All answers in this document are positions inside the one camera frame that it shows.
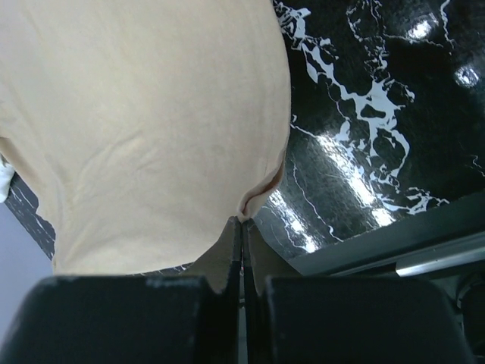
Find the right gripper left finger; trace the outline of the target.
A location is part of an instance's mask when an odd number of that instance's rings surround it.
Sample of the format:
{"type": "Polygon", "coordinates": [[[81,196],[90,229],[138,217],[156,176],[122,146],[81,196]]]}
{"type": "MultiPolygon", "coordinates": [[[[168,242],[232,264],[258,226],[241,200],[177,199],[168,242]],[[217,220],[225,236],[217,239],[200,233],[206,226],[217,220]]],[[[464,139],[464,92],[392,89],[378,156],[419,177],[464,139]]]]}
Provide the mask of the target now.
{"type": "Polygon", "coordinates": [[[26,295],[3,363],[235,363],[241,225],[227,221],[222,286],[206,275],[56,276],[26,295]]]}

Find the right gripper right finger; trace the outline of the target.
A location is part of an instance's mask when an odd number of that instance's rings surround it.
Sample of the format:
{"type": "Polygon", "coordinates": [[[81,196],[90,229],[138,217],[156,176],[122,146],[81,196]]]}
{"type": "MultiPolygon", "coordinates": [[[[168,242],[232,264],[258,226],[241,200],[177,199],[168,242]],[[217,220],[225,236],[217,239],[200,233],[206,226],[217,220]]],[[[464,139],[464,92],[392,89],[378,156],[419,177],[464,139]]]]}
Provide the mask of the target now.
{"type": "Polygon", "coordinates": [[[302,277],[242,225],[251,363],[473,363],[445,295],[425,281],[302,277]]]}

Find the beige t-shirt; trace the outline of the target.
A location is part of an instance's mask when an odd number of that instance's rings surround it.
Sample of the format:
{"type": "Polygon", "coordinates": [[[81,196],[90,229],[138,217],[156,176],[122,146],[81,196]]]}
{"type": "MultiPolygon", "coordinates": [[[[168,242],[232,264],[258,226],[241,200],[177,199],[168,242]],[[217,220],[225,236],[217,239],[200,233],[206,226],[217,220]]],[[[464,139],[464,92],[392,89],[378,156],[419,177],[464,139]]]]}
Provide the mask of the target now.
{"type": "Polygon", "coordinates": [[[269,1],[1,3],[1,153],[57,275],[197,260],[282,180],[290,106],[269,1]]]}

